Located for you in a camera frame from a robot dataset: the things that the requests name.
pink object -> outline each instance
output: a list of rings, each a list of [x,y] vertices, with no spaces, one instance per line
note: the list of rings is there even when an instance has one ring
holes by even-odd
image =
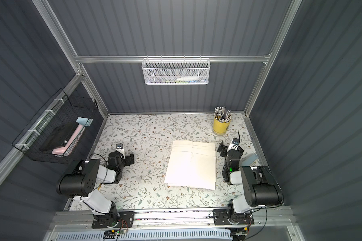
[[[64,154],[64,156],[70,155],[74,148],[71,148],[71,150],[68,153],[65,153],[65,152],[71,146],[71,144],[73,144],[74,146],[76,145],[77,141],[79,140],[80,136],[83,133],[82,132],[83,128],[84,128],[84,126],[79,124],[77,126],[77,128],[75,129],[74,133],[72,134],[71,138],[68,140],[67,144],[64,147],[58,147],[58,148],[53,149],[52,153],[54,155],[63,155],[63,154]],[[76,136],[79,134],[80,134],[80,136],[76,139],[76,142],[72,143],[75,140]]]

pencil holder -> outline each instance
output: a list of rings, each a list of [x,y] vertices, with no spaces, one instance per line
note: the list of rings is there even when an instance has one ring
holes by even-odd
[[[224,135],[227,132],[228,126],[231,121],[229,122],[219,122],[216,118],[213,117],[213,131],[217,135]]]

vented panel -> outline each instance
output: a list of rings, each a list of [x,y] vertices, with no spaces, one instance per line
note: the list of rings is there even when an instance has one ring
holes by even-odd
[[[101,241],[116,240],[103,239],[103,231],[79,231],[79,232],[59,232],[56,241],[85,240]],[[122,234],[118,240],[164,240],[164,239],[219,239],[232,240],[230,230],[219,228],[202,229],[161,229],[161,230],[130,230]]]

white paper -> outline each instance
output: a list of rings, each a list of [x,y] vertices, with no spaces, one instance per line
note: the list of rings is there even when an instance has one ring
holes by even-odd
[[[165,183],[169,186],[215,189],[216,150],[214,143],[176,140],[173,142]]]

floral tablecloth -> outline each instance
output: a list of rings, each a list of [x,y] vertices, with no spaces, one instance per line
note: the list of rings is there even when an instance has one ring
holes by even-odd
[[[125,153],[134,153],[135,164],[125,167],[119,184],[104,184],[100,192],[118,209],[221,207],[243,193],[241,185],[227,185],[222,178],[224,158],[216,153],[216,189],[168,186],[164,183],[171,145],[174,140],[228,145],[241,135],[243,158],[255,153],[241,113],[233,113],[227,133],[212,130],[212,114],[111,115],[97,143],[95,153],[107,158],[122,143]],[[74,201],[70,210],[89,210]]]

